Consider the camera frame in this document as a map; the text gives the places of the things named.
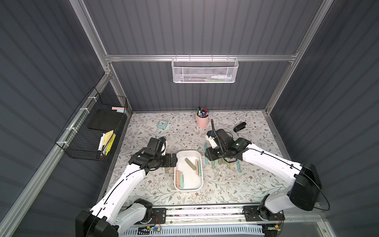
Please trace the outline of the teal ceramic sheathed knife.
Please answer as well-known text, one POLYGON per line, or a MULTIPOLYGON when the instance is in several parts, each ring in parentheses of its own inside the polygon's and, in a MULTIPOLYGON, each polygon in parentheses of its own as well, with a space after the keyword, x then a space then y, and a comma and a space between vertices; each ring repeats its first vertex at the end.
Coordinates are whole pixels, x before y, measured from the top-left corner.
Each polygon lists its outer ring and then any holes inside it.
POLYGON ((239 162, 239 160, 237 160, 236 165, 237 165, 237 170, 238 170, 238 172, 239 172, 239 173, 242 173, 242 169, 241 169, 241 166, 240 166, 240 162, 239 162))

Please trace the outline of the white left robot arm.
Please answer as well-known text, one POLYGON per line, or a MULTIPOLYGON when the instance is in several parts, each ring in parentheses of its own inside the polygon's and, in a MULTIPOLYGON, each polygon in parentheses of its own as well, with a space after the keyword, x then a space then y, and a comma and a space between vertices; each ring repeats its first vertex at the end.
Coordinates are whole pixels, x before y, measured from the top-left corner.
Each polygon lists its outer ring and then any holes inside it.
POLYGON ((122 206, 146 175, 157 168, 175 167, 177 155, 161 152, 135 153, 115 185, 89 211, 81 211, 75 219, 76 237, 118 237, 137 222, 148 223, 152 204, 138 199, 125 211, 122 206))

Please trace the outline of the peach folding fruit knife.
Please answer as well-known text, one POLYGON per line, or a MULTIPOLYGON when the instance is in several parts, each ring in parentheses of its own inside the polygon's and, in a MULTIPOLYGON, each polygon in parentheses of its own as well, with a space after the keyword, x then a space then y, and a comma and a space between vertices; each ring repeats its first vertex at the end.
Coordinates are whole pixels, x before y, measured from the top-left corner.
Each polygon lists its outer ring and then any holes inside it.
POLYGON ((176 187, 179 189, 180 188, 180 171, 176 171, 176 187))

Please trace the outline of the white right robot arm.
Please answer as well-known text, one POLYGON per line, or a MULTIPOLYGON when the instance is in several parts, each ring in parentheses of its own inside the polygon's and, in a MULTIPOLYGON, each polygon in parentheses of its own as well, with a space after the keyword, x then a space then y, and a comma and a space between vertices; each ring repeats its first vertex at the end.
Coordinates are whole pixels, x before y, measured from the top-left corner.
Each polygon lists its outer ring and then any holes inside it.
POLYGON ((322 185, 313 164, 302 165, 298 162, 288 161, 255 144, 249 144, 242 150, 229 149, 224 153, 219 146, 211 146, 205 150, 205 157, 209 161, 220 159, 227 163, 225 154, 229 158, 235 155, 234 162, 242 161, 258 166, 287 184, 287 187, 281 191, 265 194, 258 208, 262 217, 295 207, 303 211, 320 209, 315 204, 318 196, 322 194, 322 185))

